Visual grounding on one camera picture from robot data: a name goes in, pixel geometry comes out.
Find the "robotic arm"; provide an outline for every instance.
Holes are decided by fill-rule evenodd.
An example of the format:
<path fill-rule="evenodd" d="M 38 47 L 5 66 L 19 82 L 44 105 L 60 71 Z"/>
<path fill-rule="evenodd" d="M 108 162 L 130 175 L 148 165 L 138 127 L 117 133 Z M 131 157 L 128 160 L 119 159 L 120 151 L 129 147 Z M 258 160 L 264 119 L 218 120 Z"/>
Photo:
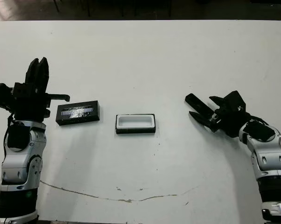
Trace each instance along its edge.
<path fill-rule="evenodd" d="M 14 88 L 0 84 L 0 107 L 11 112 L 4 137 L 1 166 L 0 224 L 34 224 L 38 220 L 37 190 L 46 145 L 44 118 L 52 99 L 68 95 L 47 94 L 49 68 L 46 58 L 33 60 L 24 83 Z"/>
<path fill-rule="evenodd" d="M 246 104 L 237 91 L 224 98 L 210 97 L 219 106 L 213 111 L 194 94 L 185 101 L 197 112 L 191 116 L 213 132 L 221 129 L 231 138 L 247 145 L 259 192 L 262 215 L 268 224 L 281 223 L 281 134 L 262 119 L 246 112 Z"/>

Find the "dark floor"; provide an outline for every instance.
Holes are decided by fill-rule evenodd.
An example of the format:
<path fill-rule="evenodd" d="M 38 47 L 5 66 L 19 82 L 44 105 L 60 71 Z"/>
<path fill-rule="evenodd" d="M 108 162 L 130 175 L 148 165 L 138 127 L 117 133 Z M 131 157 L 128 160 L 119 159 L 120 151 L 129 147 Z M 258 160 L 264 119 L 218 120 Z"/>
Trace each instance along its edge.
<path fill-rule="evenodd" d="M 249 0 L 0 0 L 0 21 L 15 20 L 281 20 L 281 4 Z"/>

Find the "black rectangular box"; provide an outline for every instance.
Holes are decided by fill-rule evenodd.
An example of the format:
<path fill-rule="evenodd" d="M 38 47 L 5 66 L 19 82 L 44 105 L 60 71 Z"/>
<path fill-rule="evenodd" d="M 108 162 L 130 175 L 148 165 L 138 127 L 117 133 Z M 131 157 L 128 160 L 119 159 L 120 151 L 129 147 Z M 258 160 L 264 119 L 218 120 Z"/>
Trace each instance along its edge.
<path fill-rule="evenodd" d="M 59 125 L 70 125 L 100 120 L 98 101 L 89 101 L 57 106 L 56 122 Z"/>

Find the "crack on table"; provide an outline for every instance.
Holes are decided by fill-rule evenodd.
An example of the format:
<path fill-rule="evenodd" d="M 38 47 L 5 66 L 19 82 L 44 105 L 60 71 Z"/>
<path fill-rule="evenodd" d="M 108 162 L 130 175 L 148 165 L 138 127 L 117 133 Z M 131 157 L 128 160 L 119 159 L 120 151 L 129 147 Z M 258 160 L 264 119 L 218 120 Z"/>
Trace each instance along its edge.
<path fill-rule="evenodd" d="M 173 196 L 182 196 L 196 188 L 198 188 L 199 186 L 196 186 L 194 188 L 191 188 L 187 191 L 185 191 L 184 193 L 180 194 L 180 195 L 177 195 L 177 194 L 173 194 L 173 195 L 158 195 L 158 196 L 152 196 L 152 197 L 147 197 L 147 198 L 144 198 L 144 199 L 140 199 L 140 200 L 135 200 L 135 199 L 112 199 L 112 198 L 107 198 L 107 197 L 99 197 L 99 196 L 95 196 L 95 195 L 89 195 L 89 194 L 85 194 L 85 193 L 82 193 L 82 192 L 78 192 L 78 191 L 74 191 L 74 190 L 69 190 L 69 189 L 65 189 L 65 188 L 59 188 L 57 186 L 54 186 L 54 185 L 51 185 L 49 183 L 46 183 L 42 180 L 40 180 L 41 183 L 49 186 L 49 187 L 52 187 L 52 188 L 55 188 L 55 189 L 58 189 L 58 190 L 63 190 L 63 191 L 66 191 L 66 192 L 70 192 L 70 193 L 74 193 L 74 194 L 79 194 L 79 195 L 84 195 L 84 196 L 87 196 L 87 197 L 93 197 L 93 198 L 98 198 L 98 199 L 103 199 L 103 200 L 109 200 L 109 201 L 118 201 L 118 202 L 126 202 L 126 203 L 132 203 L 132 202 L 143 202 L 143 201 L 146 201 L 146 200 L 151 200 L 151 199 L 154 199 L 154 198 L 160 198 L 160 197 L 173 197 Z"/>

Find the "white table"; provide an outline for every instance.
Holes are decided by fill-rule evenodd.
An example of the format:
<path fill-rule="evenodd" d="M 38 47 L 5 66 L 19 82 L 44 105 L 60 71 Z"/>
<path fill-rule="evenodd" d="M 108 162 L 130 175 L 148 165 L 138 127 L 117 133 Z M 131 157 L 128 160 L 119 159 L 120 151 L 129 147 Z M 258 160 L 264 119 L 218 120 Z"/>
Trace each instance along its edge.
<path fill-rule="evenodd" d="M 281 131 L 281 21 L 0 23 L 0 83 L 24 82 L 42 56 L 47 92 L 98 100 L 101 120 L 59 127 L 65 102 L 52 101 L 40 219 L 263 223 L 249 151 L 198 125 L 184 97 L 211 102 L 238 90 L 251 114 Z M 122 113 L 154 113 L 155 135 L 116 135 Z M 7 116 L 0 109 L 0 165 Z"/>

